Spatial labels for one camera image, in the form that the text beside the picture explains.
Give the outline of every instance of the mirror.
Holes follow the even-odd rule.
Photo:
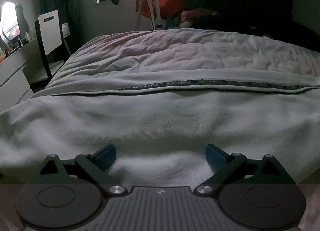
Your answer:
[[[5,43],[20,34],[15,4],[6,2],[1,9],[0,36]]]

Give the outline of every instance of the metal screw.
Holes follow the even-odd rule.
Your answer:
[[[212,191],[212,188],[206,185],[198,186],[197,191],[201,194],[208,194]]]
[[[112,186],[109,188],[109,191],[112,193],[112,194],[122,194],[125,192],[125,187],[123,186]]]

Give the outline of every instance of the white blanket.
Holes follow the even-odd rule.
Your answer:
[[[319,58],[211,30],[95,38],[45,90],[0,113],[0,172],[24,180],[48,154],[112,143],[115,182],[194,188],[213,173],[204,155],[213,143],[252,159],[274,154],[301,181],[320,168]]]

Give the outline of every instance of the triangular cutout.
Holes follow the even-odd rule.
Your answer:
[[[58,168],[53,160],[47,162],[47,165],[41,170],[41,175],[58,173]]]
[[[276,168],[276,166],[271,162],[267,161],[262,170],[262,174],[271,174],[280,176],[280,172]]]

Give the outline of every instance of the red bag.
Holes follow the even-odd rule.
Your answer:
[[[139,2],[140,0],[136,0],[136,12],[138,12],[139,10]],[[180,13],[182,10],[185,9],[183,0],[159,0],[159,5],[160,5],[161,19],[164,19],[164,20],[168,19],[173,15]],[[155,0],[152,0],[152,6],[153,6],[153,13],[155,14],[155,18],[157,18]],[[147,0],[143,0],[141,15],[146,18],[150,18]]]

